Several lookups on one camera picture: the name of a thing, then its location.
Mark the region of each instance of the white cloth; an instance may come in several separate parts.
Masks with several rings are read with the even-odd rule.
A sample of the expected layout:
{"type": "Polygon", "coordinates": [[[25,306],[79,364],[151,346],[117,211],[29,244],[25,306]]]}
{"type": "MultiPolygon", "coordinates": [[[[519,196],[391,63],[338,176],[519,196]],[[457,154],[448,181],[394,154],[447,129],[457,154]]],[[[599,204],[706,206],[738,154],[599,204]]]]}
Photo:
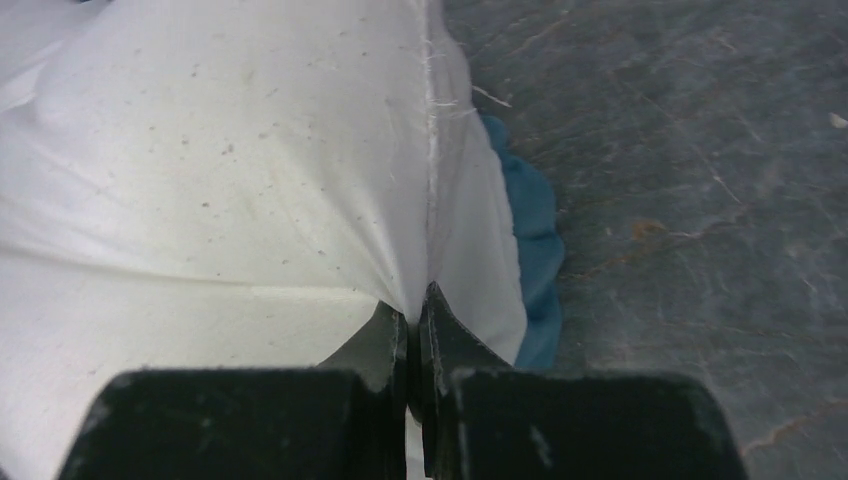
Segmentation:
{"type": "Polygon", "coordinates": [[[515,359],[509,204],[438,2],[0,0],[0,26],[13,480],[120,371],[314,364],[431,281],[515,359]]]}

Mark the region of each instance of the blue fabric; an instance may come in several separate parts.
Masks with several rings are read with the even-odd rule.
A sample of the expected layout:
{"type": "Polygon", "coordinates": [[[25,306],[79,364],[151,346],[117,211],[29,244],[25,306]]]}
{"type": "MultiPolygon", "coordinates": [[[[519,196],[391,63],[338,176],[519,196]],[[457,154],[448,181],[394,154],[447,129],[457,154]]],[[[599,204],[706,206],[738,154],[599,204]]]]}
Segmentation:
{"type": "Polygon", "coordinates": [[[541,172],[507,150],[509,132],[495,117],[481,116],[492,148],[501,159],[506,193],[518,241],[521,293],[527,310],[527,333],[517,367],[546,368],[554,363],[562,329],[556,276],[565,246],[556,232],[554,192],[541,172]]]}

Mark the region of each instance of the dark gray table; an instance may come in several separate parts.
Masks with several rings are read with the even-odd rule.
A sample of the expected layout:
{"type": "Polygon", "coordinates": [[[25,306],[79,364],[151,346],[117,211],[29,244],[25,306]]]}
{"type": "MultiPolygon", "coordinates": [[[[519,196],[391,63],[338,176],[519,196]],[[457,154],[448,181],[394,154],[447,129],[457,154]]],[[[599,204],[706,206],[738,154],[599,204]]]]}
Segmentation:
{"type": "Polygon", "coordinates": [[[446,10],[557,192],[560,368],[694,375],[752,478],[848,478],[848,2],[446,10]]]}

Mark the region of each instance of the gray marble surface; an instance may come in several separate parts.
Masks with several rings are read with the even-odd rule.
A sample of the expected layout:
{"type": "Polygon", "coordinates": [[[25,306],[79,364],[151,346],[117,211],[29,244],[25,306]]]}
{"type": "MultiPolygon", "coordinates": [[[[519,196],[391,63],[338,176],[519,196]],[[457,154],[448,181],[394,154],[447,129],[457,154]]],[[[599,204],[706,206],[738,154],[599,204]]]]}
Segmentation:
{"type": "Polygon", "coordinates": [[[848,2],[446,11],[557,192],[559,368],[693,375],[753,479],[848,479],[848,2]]]}

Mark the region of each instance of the dark object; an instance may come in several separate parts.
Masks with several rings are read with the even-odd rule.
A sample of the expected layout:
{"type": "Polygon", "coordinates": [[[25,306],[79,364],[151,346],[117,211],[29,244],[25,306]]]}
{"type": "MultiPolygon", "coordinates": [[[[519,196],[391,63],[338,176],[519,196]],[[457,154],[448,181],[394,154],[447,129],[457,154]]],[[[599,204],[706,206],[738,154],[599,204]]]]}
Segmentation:
{"type": "Polygon", "coordinates": [[[115,378],[60,479],[403,479],[407,405],[438,479],[745,478],[694,381],[511,370],[433,286],[419,328],[381,304],[316,368],[115,378]]]}

